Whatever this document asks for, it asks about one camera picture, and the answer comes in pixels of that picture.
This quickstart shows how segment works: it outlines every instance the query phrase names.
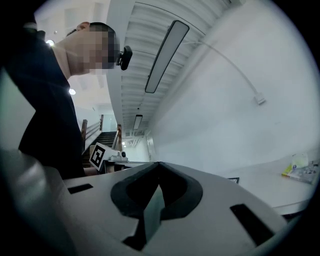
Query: staircase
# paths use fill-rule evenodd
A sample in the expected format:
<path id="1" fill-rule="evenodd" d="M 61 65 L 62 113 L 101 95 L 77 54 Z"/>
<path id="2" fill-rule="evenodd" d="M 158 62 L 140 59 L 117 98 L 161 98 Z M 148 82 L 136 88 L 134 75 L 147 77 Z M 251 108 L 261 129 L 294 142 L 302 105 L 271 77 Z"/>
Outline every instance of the staircase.
<path id="1" fill-rule="evenodd" d="M 117 132 L 111 131 L 111 132 L 102 132 L 93 142 L 91 145 L 96 145 L 97 142 L 106 145 L 108 147 L 112 147 L 112 144 L 114 143 L 115 137 Z M 89 163 L 90 158 L 90 147 L 87 148 L 87 150 L 82 154 L 82 166 L 83 168 L 92 167 Z"/>

